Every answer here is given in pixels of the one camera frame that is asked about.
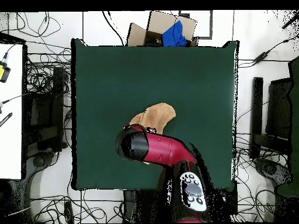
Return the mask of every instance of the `brown glove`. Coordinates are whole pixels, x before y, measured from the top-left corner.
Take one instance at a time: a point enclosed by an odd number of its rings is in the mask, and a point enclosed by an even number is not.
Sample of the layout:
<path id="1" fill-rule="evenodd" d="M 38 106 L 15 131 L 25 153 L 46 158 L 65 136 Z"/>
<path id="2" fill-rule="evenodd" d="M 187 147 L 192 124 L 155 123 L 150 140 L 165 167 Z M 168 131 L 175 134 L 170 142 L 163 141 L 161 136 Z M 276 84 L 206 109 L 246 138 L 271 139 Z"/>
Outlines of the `brown glove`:
<path id="1" fill-rule="evenodd" d="M 175 117 L 175 110 L 166 103 L 159 103 L 148 107 L 143 113 L 137 114 L 130 124 L 140 124 L 144 128 L 156 129 L 158 134 L 163 134 L 166 124 Z"/>

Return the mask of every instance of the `black cable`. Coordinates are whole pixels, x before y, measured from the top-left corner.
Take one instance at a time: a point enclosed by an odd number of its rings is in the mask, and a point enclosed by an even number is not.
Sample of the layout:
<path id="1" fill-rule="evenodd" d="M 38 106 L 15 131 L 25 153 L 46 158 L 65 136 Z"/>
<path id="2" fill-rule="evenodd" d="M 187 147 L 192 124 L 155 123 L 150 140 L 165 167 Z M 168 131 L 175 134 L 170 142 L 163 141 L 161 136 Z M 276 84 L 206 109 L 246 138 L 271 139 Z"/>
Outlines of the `black cable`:
<path id="1" fill-rule="evenodd" d="M 173 15 L 175 17 L 175 22 L 178 20 L 177 17 L 171 12 L 171 15 Z M 175 23 L 173 24 L 173 30 L 172 30 L 172 36 L 173 36 L 173 40 L 175 42 L 175 46 L 177 47 L 178 45 L 176 44 L 176 41 L 175 41 Z"/>
<path id="2" fill-rule="evenodd" d="M 107 17 L 106 17 L 106 15 L 105 15 L 104 11 L 102 11 L 102 13 L 103 13 L 103 16 L 104 16 L 105 20 L 107 21 L 108 25 L 109 25 L 109 26 L 112 28 L 112 30 L 117 34 L 117 36 L 118 36 L 119 39 L 121 40 L 121 44 L 124 46 L 123 39 L 120 37 L 119 33 L 114 29 L 114 27 L 111 26 L 110 22 L 107 20 Z"/>
<path id="3" fill-rule="evenodd" d="M 257 210 L 257 212 L 258 212 L 258 214 L 259 214 L 259 217 L 263 220 L 263 222 L 266 222 L 266 221 L 262 218 L 262 216 L 260 215 L 259 204 L 258 204 L 258 195 L 259 195 L 260 193 L 264 192 L 264 191 L 267 191 L 267 192 L 269 192 L 269 193 L 272 193 L 274 196 L 276 196 L 276 193 L 274 193 L 273 191 L 270 191 L 270 190 L 268 190 L 268 189 L 264 189 L 264 190 L 260 190 L 260 191 L 255 195 L 255 205 L 256 205 L 256 210 Z M 274 212 L 272 211 L 272 209 L 271 209 L 271 210 L 267 209 L 267 210 L 268 210 L 271 214 L 274 213 Z"/>
<path id="4" fill-rule="evenodd" d="M 238 123 L 239 119 L 240 119 L 242 116 L 244 116 L 246 113 L 243 113 L 240 117 L 238 117 L 236 124 Z"/>
<path id="5" fill-rule="evenodd" d="M 268 54 L 271 52 L 271 50 L 275 49 L 277 46 L 279 46 L 280 44 L 283 44 L 283 43 L 287 43 L 291 40 L 294 40 L 296 38 L 299 38 L 299 33 L 297 35 L 295 35 L 293 38 L 289 38 L 287 40 L 283 40 L 282 42 L 276 44 L 275 46 L 273 46 L 271 49 L 269 49 L 268 51 L 264 51 L 262 52 L 260 55 L 258 55 L 251 63 L 253 63 L 252 65 L 250 66 L 245 66 L 245 67 L 240 67 L 239 68 L 249 68 L 249 67 L 252 67 L 258 63 L 260 63 L 261 61 L 263 61 L 267 56 Z"/>

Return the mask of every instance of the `dark green table surface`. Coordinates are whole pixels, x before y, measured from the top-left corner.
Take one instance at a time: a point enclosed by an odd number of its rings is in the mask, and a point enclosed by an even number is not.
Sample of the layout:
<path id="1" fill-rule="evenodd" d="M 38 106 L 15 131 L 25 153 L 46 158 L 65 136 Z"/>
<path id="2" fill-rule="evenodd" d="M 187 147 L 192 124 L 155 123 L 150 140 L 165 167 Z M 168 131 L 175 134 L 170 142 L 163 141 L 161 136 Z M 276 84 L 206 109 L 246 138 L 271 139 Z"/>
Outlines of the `dark green table surface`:
<path id="1" fill-rule="evenodd" d="M 76 40 L 75 46 L 76 189 L 157 187 L 161 167 L 120 158 L 115 141 L 124 124 L 161 102 L 176 111 L 164 134 L 193 143 L 214 185 L 232 189 L 237 42 L 151 48 L 86 47 Z"/>

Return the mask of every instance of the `blue cloth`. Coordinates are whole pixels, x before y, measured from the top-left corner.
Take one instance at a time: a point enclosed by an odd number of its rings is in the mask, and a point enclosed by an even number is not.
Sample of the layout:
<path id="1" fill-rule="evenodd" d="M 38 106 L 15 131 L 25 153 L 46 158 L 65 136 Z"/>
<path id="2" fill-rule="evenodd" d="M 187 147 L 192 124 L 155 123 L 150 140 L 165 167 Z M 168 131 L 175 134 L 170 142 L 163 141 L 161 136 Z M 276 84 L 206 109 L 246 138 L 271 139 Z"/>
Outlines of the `blue cloth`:
<path id="1" fill-rule="evenodd" d="M 183 36 L 182 32 L 183 25 L 179 20 L 172 27 L 170 27 L 164 34 L 162 34 L 163 46 L 186 46 L 187 41 Z"/>

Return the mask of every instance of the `yellow device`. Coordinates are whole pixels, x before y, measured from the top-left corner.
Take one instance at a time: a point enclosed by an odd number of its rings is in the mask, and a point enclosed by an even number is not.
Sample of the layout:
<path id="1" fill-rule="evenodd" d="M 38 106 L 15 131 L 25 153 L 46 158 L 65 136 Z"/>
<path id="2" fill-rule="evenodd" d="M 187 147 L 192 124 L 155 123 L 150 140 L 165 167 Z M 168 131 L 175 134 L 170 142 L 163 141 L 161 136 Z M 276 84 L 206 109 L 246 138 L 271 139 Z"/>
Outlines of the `yellow device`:
<path id="1" fill-rule="evenodd" d="M 6 63 L 0 62 L 0 82 L 6 82 L 10 71 Z"/>

